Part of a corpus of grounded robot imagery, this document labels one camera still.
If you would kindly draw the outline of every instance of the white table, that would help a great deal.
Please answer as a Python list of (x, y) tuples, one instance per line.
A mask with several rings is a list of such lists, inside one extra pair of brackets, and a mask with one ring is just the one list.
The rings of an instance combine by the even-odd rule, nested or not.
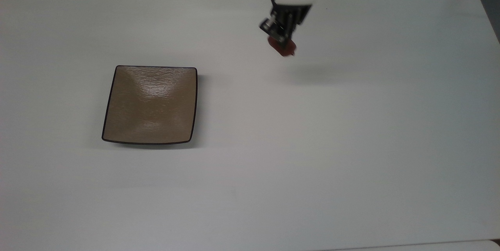
[(500, 251), (498, 244), (489, 240), (475, 242), (449, 242), (440, 244), (419, 244), (406, 246), (347, 249), (349, 251)]
[[(2, 251), (312, 251), (500, 237), (480, 0), (0, 0)], [(195, 66), (193, 141), (100, 139), (114, 67)]]

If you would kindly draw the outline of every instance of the orange food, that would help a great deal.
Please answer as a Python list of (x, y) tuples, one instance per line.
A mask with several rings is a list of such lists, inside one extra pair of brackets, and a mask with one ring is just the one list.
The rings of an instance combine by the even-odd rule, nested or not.
[(282, 55), (283, 57), (295, 55), (295, 49), (297, 48), (297, 46), (293, 41), (291, 41), (291, 39), (288, 40), (284, 48), (281, 47), (278, 41), (272, 37), (268, 37), (268, 42), (271, 45), (271, 47), (274, 48), (276, 51), (278, 51), (278, 53), (280, 53), (280, 55)]

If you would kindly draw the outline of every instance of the brown plate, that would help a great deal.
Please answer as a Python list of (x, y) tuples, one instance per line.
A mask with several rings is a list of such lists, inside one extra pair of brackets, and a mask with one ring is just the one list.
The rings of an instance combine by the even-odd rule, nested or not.
[(117, 66), (102, 139), (122, 144), (180, 144), (193, 136), (196, 68)]

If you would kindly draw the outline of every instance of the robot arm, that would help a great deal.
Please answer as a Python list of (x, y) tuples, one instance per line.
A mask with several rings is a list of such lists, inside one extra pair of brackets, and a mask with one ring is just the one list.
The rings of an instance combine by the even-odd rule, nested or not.
[(271, 2), (273, 9), (270, 18), (266, 18), (260, 28), (270, 36), (271, 46), (276, 43), (277, 50), (278, 48), (284, 50), (287, 45), (293, 44), (291, 35), (295, 27), (304, 21), (314, 0), (271, 0)]

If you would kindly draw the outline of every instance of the food item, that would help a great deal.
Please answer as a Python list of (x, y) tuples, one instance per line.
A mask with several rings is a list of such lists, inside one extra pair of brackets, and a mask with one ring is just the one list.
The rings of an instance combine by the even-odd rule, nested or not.
[(291, 41), (291, 39), (288, 40), (284, 48), (281, 47), (278, 41), (272, 37), (268, 37), (268, 42), (271, 45), (271, 47), (274, 48), (276, 51), (278, 51), (278, 53), (280, 53), (280, 55), (282, 55), (283, 57), (295, 55), (295, 49), (297, 48), (297, 46), (293, 41)]

